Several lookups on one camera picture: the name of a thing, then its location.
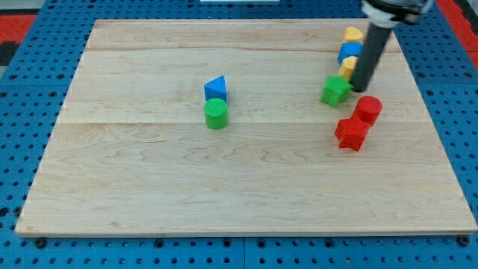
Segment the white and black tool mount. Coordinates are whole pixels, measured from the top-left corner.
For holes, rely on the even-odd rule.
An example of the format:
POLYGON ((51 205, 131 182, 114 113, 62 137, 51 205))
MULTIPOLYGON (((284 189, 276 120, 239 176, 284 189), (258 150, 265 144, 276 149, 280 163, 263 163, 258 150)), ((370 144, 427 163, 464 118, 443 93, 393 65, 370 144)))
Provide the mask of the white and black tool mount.
POLYGON ((381 28, 399 23, 415 25, 433 6, 433 0, 361 0, 361 11, 381 28))

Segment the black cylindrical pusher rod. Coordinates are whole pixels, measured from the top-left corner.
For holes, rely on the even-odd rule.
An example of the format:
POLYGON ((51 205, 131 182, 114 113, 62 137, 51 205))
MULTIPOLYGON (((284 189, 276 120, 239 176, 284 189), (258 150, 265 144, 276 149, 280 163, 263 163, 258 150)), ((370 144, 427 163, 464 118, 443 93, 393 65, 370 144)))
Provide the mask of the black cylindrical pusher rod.
POLYGON ((373 23, 369 25, 356 68, 350 80, 354 92, 363 93, 368 88, 390 36, 391 28, 383 28, 373 23))

